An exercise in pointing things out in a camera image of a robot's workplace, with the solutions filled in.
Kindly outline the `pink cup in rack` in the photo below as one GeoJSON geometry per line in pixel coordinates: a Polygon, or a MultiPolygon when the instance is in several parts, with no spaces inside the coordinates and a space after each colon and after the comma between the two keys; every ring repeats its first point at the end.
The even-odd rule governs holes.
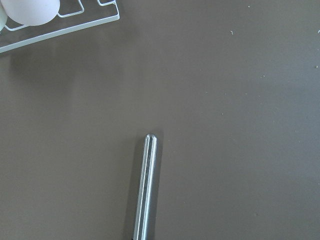
{"type": "Polygon", "coordinates": [[[59,12],[59,0],[1,0],[4,11],[13,21],[39,26],[53,20],[59,12]]]}

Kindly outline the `steel muddler black tip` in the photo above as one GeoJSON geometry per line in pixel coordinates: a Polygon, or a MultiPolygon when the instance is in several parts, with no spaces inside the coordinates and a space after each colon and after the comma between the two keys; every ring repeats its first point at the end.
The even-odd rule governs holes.
{"type": "Polygon", "coordinates": [[[143,141],[133,240],[155,239],[161,160],[162,144],[154,133],[148,133],[143,141]]]}

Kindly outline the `green cup in rack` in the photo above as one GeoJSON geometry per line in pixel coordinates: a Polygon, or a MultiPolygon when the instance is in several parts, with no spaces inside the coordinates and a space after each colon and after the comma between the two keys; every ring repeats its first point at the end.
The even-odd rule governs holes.
{"type": "Polygon", "coordinates": [[[0,31],[5,27],[8,15],[5,12],[2,4],[0,4],[0,31]]]}

